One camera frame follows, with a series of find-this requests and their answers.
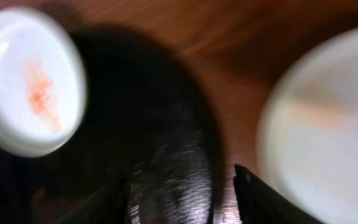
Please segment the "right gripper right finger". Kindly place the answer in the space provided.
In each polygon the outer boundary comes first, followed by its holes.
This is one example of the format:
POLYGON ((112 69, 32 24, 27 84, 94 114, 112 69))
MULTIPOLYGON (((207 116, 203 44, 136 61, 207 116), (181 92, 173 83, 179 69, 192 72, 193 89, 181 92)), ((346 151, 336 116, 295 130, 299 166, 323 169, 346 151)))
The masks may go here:
POLYGON ((249 169, 234 166, 237 206, 245 224, 321 224, 259 179, 249 169))

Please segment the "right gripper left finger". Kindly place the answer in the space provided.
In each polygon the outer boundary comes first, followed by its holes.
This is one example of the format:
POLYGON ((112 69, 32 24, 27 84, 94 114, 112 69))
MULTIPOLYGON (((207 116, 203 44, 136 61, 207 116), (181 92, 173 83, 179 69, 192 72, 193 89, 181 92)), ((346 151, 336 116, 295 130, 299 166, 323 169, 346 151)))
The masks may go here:
POLYGON ((125 223, 129 186, 126 178, 113 179, 57 224, 113 224, 125 223))

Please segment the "light blue plate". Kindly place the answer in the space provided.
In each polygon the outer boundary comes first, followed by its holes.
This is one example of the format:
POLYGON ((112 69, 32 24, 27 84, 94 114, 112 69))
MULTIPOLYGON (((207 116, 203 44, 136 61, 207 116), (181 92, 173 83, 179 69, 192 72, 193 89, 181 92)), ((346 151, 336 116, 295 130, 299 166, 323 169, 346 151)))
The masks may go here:
POLYGON ((88 99, 80 54, 64 28, 29 7, 0 10, 0 148, 42 157, 79 128, 88 99))
POLYGON ((358 223, 358 28, 299 58, 259 121, 262 179, 323 223, 358 223))

